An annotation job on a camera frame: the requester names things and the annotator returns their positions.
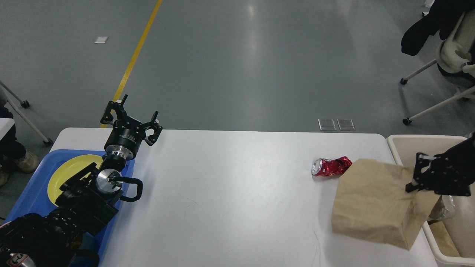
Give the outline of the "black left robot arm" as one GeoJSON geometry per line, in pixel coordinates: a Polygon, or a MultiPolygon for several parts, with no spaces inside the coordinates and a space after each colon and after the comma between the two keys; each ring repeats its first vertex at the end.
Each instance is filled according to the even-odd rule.
{"type": "Polygon", "coordinates": [[[109,101],[100,120],[111,125],[102,163],[92,162],[59,187],[57,208],[46,216],[29,213],[1,226],[2,267],[72,267],[81,257],[97,267],[100,255],[81,248],[83,236],[99,234],[118,213],[117,201],[136,202],[143,194],[140,179],[121,174],[135,159],[142,142],[155,144],[163,130],[155,111],[142,123],[127,115],[121,101],[109,101]]]}

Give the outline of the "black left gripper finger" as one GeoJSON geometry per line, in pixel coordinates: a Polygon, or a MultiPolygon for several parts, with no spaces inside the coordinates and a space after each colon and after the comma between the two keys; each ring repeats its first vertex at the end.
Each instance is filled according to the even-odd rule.
{"type": "Polygon", "coordinates": [[[151,120],[146,123],[140,123],[136,127],[136,133],[141,141],[146,142],[149,146],[153,146],[159,139],[163,127],[159,125],[159,112],[155,111],[151,120]]]}
{"type": "Polygon", "coordinates": [[[100,119],[102,126],[111,125],[114,129],[130,128],[130,119],[124,108],[127,98],[128,95],[125,94],[121,101],[109,101],[107,103],[102,118],[100,119]]]}

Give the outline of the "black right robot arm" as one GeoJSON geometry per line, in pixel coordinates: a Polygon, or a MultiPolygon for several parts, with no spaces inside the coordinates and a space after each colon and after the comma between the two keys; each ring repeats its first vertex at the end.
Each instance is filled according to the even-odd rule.
{"type": "Polygon", "coordinates": [[[430,156],[418,152],[413,179],[405,191],[434,191],[438,195],[471,196],[470,185],[475,181],[474,136],[430,156]]]}

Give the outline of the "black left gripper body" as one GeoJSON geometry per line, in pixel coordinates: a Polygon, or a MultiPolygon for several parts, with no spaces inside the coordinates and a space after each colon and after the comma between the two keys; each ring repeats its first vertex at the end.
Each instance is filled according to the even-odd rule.
{"type": "Polygon", "coordinates": [[[104,147],[105,155],[118,156],[125,161],[131,161],[136,158],[145,137],[145,130],[141,127],[135,126],[128,129],[123,126],[112,126],[104,147]]]}

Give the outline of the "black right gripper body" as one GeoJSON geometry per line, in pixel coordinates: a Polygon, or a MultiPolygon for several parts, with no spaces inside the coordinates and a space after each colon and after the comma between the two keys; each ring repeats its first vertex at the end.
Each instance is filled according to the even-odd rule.
{"type": "Polygon", "coordinates": [[[470,197],[470,186],[474,183],[474,144],[460,143],[434,156],[429,169],[434,193],[470,197]]]}

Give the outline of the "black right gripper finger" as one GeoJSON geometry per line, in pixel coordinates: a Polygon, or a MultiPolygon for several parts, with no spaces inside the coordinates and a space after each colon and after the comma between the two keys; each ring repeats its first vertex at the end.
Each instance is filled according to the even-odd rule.
{"type": "Polygon", "coordinates": [[[410,193],[413,191],[433,191],[434,184],[430,181],[431,171],[425,174],[430,169],[431,163],[434,161],[435,156],[429,156],[422,152],[416,154],[416,162],[414,166],[412,181],[405,185],[405,192],[410,193]]]}

